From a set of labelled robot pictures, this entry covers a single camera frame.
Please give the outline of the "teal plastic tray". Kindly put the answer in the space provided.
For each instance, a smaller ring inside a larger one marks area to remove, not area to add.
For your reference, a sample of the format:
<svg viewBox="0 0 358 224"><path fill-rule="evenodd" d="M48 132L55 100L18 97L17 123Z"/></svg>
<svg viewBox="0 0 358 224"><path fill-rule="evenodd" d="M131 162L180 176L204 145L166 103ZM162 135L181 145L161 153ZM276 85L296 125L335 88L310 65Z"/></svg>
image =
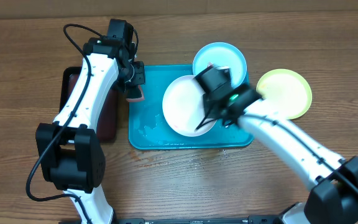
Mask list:
<svg viewBox="0 0 358 224"><path fill-rule="evenodd" d="M210 149L244 147L253 136L237 126L228 128L218 121L206 134L186 137L176 133L166 122L162 111L165 90L176 78L191 75L192 65L146 65L145 100L129 104L129 142L140 150Z"/></svg>

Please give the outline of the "white plate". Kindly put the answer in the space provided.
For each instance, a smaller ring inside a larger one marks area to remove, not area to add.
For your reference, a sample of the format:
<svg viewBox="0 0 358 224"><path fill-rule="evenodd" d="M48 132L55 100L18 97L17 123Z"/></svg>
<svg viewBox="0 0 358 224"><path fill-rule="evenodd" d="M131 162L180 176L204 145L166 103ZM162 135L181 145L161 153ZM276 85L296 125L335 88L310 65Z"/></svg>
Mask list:
<svg viewBox="0 0 358 224"><path fill-rule="evenodd" d="M197 137L207 133L216 123L211 118L205 126L197 129L206 112L203 106L204 91L194 75L185 75L172 81L162 100L163 116L168 125L178 134Z"/></svg>

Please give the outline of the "yellow-green plate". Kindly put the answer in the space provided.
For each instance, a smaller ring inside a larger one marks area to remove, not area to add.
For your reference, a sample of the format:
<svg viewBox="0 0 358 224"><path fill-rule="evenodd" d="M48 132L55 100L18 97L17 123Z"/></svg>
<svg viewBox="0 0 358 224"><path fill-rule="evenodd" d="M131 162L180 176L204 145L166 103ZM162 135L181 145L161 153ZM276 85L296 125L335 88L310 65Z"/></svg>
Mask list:
<svg viewBox="0 0 358 224"><path fill-rule="evenodd" d="M256 89L287 119L303 116L313 99L309 83L299 73L284 68L265 73L259 79Z"/></svg>

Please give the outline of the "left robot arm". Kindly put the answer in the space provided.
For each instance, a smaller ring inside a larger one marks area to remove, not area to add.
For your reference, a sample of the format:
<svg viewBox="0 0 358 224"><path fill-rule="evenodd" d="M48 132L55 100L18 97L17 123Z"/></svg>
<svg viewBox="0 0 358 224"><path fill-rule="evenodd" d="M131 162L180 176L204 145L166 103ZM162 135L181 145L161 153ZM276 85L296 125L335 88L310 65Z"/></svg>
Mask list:
<svg viewBox="0 0 358 224"><path fill-rule="evenodd" d="M35 139L39 158L27 178L27 196L37 168L47 182L61 190L42 201L70 197L80 223L117 223L101 186L106 168L104 152L96 132L104 102L111 89L122 91L128 100L142 101L144 63L135 56L139 36L125 20L111 19L106 35L95 33L83 47L81 72L63 108L53 123L39 124Z"/></svg>

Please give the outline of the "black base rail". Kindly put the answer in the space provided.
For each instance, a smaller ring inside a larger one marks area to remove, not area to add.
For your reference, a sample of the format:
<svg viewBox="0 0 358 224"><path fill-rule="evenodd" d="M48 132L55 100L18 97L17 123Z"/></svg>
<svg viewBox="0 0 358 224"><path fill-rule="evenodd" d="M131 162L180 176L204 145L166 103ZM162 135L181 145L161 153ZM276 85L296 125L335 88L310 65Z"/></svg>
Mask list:
<svg viewBox="0 0 358 224"><path fill-rule="evenodd" d="M147 220L143 218L114 218L112 224L276 224L283 213L278 215L249 215L243 218L187 218L187 219L158 219Z"/></svg>

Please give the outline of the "light blue plate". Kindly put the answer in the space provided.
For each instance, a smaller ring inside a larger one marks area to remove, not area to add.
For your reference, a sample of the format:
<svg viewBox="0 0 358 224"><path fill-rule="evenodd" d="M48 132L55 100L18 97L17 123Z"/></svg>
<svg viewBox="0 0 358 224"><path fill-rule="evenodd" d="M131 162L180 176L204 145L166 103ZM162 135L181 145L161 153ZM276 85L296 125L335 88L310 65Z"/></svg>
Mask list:
<svg viewBox="0 0 358 224"><path fill-rule="evenodd" d="M229 67L231 84L234 88L249 82L244 55L237 47L229 43L210 43L196 53L192 64L193 74L199 74L208 66Z"/></svg>

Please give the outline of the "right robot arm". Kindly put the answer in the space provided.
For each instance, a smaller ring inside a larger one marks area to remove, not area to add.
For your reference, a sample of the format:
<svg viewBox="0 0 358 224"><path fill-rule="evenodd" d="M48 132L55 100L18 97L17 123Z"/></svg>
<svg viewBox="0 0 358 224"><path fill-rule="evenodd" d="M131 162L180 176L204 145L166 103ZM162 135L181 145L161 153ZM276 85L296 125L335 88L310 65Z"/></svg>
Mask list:
<svg viewBox="0 0 358 224"><path fill-rule="evenodd" d="M228 67L207 67L195 80L204 91L205 117L199 127L220 119L224 126L244 129L281 158L309 190L306 202L286 208L269 223L358 222L358 157L346 160L315 141L254 87L233 87Z"/></svg>

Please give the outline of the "black rectangular tray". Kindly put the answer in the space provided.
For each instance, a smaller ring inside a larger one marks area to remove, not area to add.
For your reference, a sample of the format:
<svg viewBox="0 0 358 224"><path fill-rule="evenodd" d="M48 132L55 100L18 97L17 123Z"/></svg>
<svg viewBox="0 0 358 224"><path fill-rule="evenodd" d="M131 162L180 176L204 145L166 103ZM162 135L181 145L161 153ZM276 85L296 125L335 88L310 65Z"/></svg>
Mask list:
<svg viewBox="0 0 358 224"><path fill-rule="evenodd" d="M74 86L80 76L81 67L68 67L63 73L60 109L66 105ZM101 110L96 135L100 142L114 142L117 132L118 92L111 88Z"/></svg>

